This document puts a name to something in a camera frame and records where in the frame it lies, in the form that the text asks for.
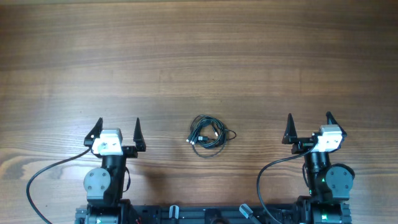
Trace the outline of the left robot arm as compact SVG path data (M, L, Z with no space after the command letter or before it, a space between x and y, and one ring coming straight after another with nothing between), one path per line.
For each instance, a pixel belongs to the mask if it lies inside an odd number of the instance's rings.
M131 181L124 186L124 177L129 173L126 160L136 158L139 152L146 151L146 143L141 131L140 120L136 120L133 146L123 146L123 136L119 128L103 127L99 118L86 135L83 145L97 158L101 166L90 170L84 178L86 208L76 209L75 223L79 224L122 224L141 223L141 216L123 199Z

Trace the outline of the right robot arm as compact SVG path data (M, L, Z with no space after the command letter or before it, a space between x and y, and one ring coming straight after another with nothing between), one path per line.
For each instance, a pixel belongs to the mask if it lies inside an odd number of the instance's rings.
M295 223L351 223L351 210L346 203L353 187L355 173L347 165L330 162L330 154L339 150L347 137L331 112L326 124L310 137L297 135L294 119L287 117L282 144L292 145L292 154L304 157L303 172L309 196L295 202Z

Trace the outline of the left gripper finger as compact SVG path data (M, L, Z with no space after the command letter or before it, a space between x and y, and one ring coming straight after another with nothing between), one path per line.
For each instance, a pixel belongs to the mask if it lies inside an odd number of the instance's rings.
M92 146L95 139L100 137L102 130L103 130L103 118L99 118L94 127L84 138L83 145Z
M133 141L138 152L146 152L146 143L142 134L141 122L139 118L136 119Z

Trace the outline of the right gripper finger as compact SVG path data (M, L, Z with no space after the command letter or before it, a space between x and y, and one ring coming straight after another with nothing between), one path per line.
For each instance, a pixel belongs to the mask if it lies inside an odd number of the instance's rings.
M338 124L338 122L336 121L336 119L334 118L334 116L332 115L332 113L330 111L326 112L326 122L327 122L327 124L337 125L341 130L341 135L343 137L347 137L346 131Z
M282 144L295 144L298 142L294 119L291 113L287 117L287 125L282 138Z

